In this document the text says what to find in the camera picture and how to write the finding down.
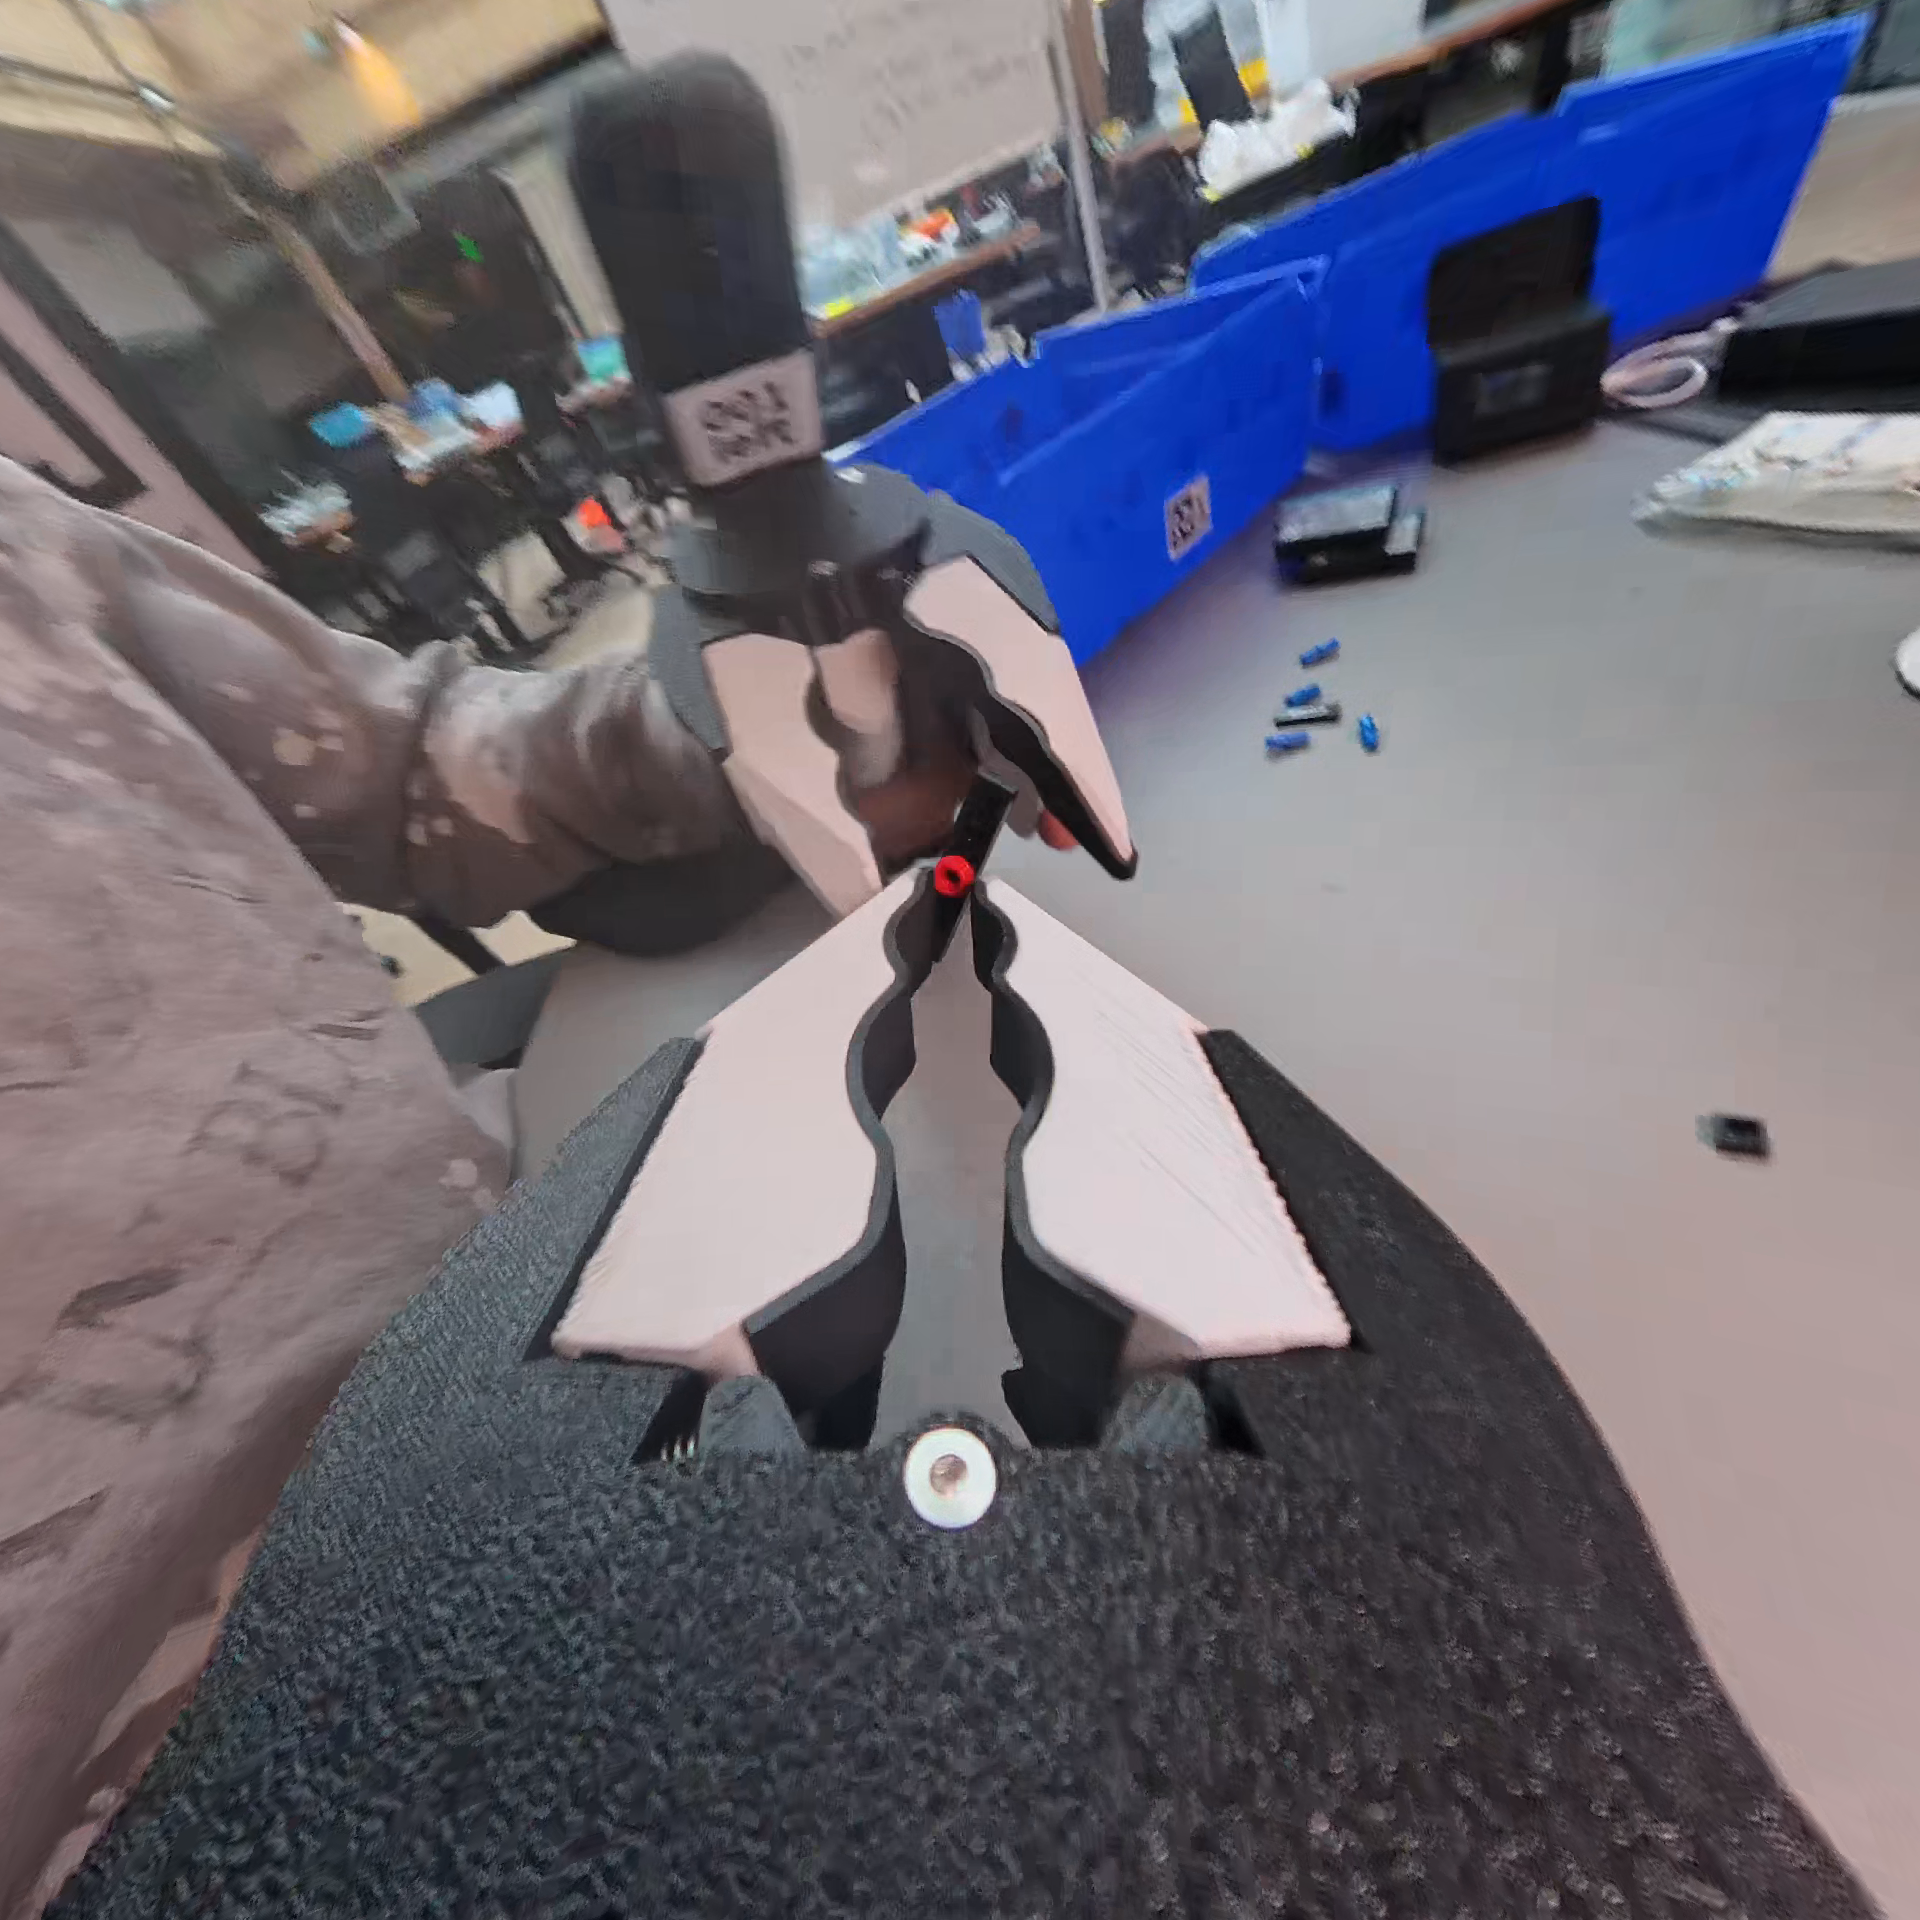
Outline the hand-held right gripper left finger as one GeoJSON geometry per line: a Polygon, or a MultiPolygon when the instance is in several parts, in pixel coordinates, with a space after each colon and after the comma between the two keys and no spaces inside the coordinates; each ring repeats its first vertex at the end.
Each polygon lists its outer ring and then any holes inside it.
{"type": "Polygon", "coordinates": [[[929,868],[909,872],[704,1026],[550,1353],[756,1377],[829,1448],[867,1440],[904,1302],[884,1116],[941,939],[929,868]]]}

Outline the blue plastic bin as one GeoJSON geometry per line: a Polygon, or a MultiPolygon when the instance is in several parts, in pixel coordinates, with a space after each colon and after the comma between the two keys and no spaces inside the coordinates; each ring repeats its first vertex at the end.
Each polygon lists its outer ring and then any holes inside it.
{"type": "Polygon", "coordinates": [[[1302,474],[1326,272],[1289,260],[1055,326],[833,454],[1001,526],[1084,665],[1302,474]]]}
{"type": "Polygon", "coordinates": [[[1417,152],[1190,265],[1200,293],[1318,260],[1318,448],[1433,413],[1437,355],[1563,317],[1620,345],[1759,284],[1862,16],[1568,86],[1417,152]]]}

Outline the black flat case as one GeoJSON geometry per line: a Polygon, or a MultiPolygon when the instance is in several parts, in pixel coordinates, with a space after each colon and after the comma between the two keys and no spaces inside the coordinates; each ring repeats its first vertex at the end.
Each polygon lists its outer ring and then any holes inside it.
{"type": "Polygon", "coordinates": [[[1725,339],[1718,396],[1876,394],[1918,382],[1918,259],[1814,272],[1752,302],[1725,339]]]}

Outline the cluttered background table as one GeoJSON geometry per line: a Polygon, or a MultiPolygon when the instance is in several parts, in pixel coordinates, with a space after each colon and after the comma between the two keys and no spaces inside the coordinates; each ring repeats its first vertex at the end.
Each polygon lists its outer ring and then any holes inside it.
{"type": "Polygon", "coordinates": [[[387,465],[417,489],[504,462],[526,485],[534,526],[555,526],[585,556],[614,561],[632,546],[579,428],[632,397],[632,370],[613,333],[574,344],[571,362],[575,377],[563,390],[544,374],[529,397],[507,380],[470,394],[424,380],[405,402],[341,402],[310,417],[309,432],[337,454],[381,448],[387,465]]]}
{"type": "Polygon", "coordinates": [[[982,227],[944,217],[932,235],[884,213],[853,227],[807,229],[799,293],[809,333],[822,345],[904,308],[939,304],[1046,240],[1038,222],[1019,219],[1004,201],[982,227]]]}

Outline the black open case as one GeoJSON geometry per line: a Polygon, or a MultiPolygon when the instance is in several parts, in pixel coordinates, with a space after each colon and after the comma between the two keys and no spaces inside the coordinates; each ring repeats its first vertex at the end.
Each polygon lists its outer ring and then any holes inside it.
{"type": "Polygon", "coordinates": [[[1437,251],[1424,317],[1440,466],[1592,425],[1614,339],[1592,297],[1598,240],[1599,201],[1576,196],[1437,251]]]}

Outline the small black box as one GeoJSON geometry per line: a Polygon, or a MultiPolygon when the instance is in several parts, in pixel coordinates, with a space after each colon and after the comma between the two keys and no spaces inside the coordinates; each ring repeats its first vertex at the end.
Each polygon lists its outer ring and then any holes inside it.
{"type": "Polygon", "coordinates": [[[1289,496],[1272,522],[1272,561],[1299,588],[1401,578],[1417,570],[1427,505],[1393,483],[1321,486],[1289,496]]]}

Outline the grey desk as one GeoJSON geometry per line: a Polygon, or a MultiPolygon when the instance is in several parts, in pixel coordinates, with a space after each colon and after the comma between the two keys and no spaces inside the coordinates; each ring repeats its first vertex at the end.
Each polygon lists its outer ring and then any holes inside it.
{"type": "Polygon", "coordinates": [[[1605,425],[1412,474],[1396,582],[1283,589],[1244,536],[1088,673],[1137,878],[995,872],[1493,1272],[1776,1770],[1915,1915],[1915,556],[1641,530],[1686,458],[1605,425]],[[1308,684],[1341,723],[1269,756],[1308,684]]]}

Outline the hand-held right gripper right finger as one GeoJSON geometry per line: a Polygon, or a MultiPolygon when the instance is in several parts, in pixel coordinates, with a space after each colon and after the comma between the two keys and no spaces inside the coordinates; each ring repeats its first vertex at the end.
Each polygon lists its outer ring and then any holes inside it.
{"type": "Polygon", "coordinates": [[[971,898],[1004,1163],[1007,1411],[1088,1450],[1148,1377],[1344,1353],[1353,1324],[1217,1069],[1212,1030],[1007,880],[971,898]]]}

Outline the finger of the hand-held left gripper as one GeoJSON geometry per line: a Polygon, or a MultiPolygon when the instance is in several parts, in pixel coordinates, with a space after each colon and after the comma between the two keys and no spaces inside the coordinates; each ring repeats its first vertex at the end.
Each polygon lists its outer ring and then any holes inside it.
{"type": "Polygon", "coordinates": [[[879,865],[817,723],[813,654],[798,640],[736,634],[704,648],[704,674],[736,803],[829,914],[856,912],[879,893],[879,865]]]}
{"type": "Polygon", "coordinates": [[[1072,652],[976,558],[927,568],[902,602],[967,721],[1033,792],[1039,813],[1104,873],[1129,880],[1137,853],[1104,736],[1072,652]]]}

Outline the person's left forearm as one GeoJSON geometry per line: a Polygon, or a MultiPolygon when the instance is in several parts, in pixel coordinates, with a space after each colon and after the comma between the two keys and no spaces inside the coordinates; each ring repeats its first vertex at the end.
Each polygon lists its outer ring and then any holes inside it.
{"type": "Polygon", "coordinates": [[[342,793],[299,846],[352,905],[484,928],[614,865],[758,851],[641,652],[511,673],[337,640],[342,793]]]}

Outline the building instruction booklet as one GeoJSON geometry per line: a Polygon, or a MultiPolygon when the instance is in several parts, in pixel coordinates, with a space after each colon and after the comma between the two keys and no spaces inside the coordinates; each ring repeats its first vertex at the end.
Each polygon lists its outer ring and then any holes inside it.
{"type": "Polygon", "coordinates": [[[1918,546],[1918,413],[1767,413],[1637,502],[1656,533],[1918,546]]]}

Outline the black brick bar with red stud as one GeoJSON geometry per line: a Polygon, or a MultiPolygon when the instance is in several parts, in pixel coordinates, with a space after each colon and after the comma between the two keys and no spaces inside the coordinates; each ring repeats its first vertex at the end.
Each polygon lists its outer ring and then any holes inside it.
{"type": "Polygon", "coordinates": [[[990,854],[1016,793],[997,776],[979,773],[952,817],[949,837],[927,868],[927,961],[941,962],[968,912],[990,854]]]}

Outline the person's left hand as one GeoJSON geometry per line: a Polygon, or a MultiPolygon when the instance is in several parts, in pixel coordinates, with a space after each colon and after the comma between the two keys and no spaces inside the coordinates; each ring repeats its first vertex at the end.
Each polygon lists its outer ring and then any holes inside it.
{"type": "Polygon", "coordinates": [[[832,721],[832,740],[849,808],[883,880],[949,846],[956,817],[979,776],[992,776],[1015,792],[1005,824],[1019,837],[1057,853],[1077,851],[1068,828],[1045,811],[1035,784],[1001,755],[979,713],[959,725],[937,716],[918,729],[901,723],[861,729],[832,721]]]}

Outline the whiteboard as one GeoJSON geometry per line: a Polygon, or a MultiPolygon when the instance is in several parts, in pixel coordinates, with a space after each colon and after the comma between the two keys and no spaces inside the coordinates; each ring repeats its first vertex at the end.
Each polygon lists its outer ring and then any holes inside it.
{"type": "Polygon", "coordinates": [[[793,225],[847,229],[1052,144],[1045,2],[605,2],[636,64],[739,61],[781,131],[793,225]]]}

